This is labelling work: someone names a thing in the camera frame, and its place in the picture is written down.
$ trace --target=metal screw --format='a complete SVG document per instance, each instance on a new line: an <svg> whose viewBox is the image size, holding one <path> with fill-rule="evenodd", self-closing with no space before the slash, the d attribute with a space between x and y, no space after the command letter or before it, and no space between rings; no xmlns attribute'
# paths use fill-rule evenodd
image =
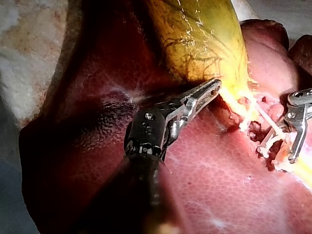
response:
<svg viewBox="0 0 312 234"><path fill-rule="evenodd" d="M287 117L288 118L295 118L296 117L296 113L290 112L290 113L287 114Z"/></svg>
<svg viewBox="0 0 312 234"><path fill-rule="evenodd" d="M153 113L147 112L147 113L145 113L145 118L147 120L154 120L155 116L153 115Z"/></svg>
<svg viewBox="0 0 312 234"><path fill-rule="evenodd" d="M178 106L175 104L175 103L170 103L169 105L168 105L168 107L169 107L169 109L170 110L176 110L177 108L178 108Z"/></svg>

